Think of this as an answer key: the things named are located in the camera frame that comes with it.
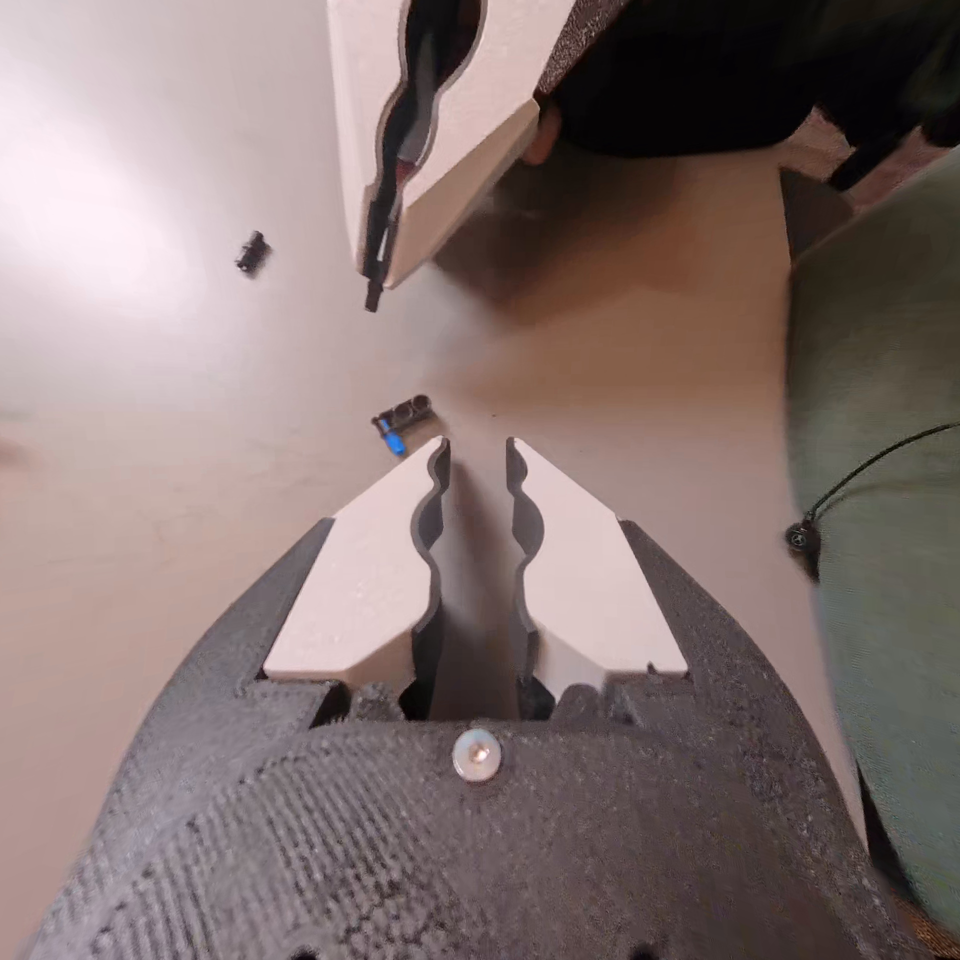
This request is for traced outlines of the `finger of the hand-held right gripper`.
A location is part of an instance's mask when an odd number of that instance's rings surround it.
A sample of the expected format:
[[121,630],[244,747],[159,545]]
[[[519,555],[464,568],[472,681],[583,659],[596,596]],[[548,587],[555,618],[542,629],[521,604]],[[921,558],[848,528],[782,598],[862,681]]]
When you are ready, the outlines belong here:
[[381,288],[435,255],[532,143],[537,95],[575,2],[438,2],[414,67],[412,129],[393,167]]
[[327,2],[346,236],[358,272],[400,282],[402,186],[423,157],[420,2]]

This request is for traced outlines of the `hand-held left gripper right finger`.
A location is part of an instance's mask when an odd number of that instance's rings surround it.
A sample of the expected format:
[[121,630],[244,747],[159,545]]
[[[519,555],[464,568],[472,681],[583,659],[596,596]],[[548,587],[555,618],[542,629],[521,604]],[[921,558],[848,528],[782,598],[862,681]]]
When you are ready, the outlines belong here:
[[558,707],[689,663],[609,506],[521,438],[506,441],[515,572],[510,636],[522,697]]

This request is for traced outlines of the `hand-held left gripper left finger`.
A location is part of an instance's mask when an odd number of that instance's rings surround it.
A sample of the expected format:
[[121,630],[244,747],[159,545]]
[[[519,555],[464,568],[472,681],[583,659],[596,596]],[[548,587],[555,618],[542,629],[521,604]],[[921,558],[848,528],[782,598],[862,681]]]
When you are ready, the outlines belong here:
[[263,663],[272,681],[434,685],[443,645],[441,575],[450,441],[432,438],[332,518]]

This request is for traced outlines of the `person's green sweatshirt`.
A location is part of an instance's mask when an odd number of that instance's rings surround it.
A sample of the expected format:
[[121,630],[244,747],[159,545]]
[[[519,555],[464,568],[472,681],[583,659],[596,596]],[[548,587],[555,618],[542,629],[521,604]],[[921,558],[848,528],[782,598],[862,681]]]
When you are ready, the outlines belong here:
[[957,149],[798,257],[787,355],[841,727],[911,892],[957,937]]

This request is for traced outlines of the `black lego beam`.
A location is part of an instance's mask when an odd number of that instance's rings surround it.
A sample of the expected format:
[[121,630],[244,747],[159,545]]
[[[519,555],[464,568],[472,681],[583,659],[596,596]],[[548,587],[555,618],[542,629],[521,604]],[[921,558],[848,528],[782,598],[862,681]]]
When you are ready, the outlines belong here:
[[370,422],[390,453],[401,459],[406,456],[405,434],[433,415],[430,397],[419,393],[375,415]]

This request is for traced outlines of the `person's right hand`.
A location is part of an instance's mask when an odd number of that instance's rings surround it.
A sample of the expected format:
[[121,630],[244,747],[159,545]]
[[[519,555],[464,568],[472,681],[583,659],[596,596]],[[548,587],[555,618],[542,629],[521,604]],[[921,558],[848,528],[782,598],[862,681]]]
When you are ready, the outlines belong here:
[[562,113],[556,102],[550,98],[541,98],[538,106],[536,130],[521,158],[524,164],[531,167],[541,166],[548,160],[563,125]]

